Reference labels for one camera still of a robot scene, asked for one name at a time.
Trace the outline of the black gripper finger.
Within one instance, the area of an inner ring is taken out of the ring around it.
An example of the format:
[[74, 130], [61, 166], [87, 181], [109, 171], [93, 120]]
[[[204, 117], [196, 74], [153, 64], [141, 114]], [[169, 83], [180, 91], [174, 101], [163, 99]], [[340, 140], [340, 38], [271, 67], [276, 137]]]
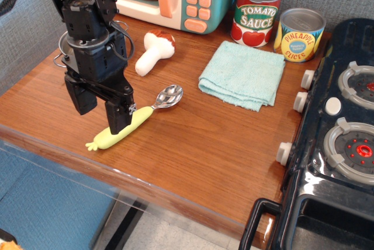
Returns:
[[97, 106], [97, 98], [89, 90], [84, 88], [84, 83], [65, 75], [65, 85], [75, 109], [80, 115], [85, 115]]
[[132, 115], [135, 111], [135, 103], [127, 104], [126, 102], [107, 101], [105, 109], [109, 123], [110, 133], [117, 135], [125, 127], [131, 124]]

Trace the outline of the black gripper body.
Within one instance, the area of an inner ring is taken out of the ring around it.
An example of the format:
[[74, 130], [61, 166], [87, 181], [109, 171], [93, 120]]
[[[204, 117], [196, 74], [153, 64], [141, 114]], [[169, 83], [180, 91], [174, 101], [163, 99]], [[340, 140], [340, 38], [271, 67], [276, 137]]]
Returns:
[[126, 36], [121, 32], [107, 32], [91, 41], [67, 37], [74, 51], [67, 66], [66, 75], [84, 83], [84, 88], [97, 100], [134, 103], [133, 88], [124, 77], [124, 70], [131, 57], [127, 53]]

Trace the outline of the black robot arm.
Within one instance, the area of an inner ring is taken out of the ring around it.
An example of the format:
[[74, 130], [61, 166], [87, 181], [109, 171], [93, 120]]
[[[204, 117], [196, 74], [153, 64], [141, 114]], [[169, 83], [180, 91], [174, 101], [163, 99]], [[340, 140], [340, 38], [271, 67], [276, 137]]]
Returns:
[[80, 114], [105, 101], [112, 134], [131, 123], [136, 109], [133, 88], [124, 77], [127, 62], [134, 54], [128, 32], [113, 20], [117, 0], [53, 0], [66, 25], [68, 46], [73, 54], [63, 60], [65, 85]]

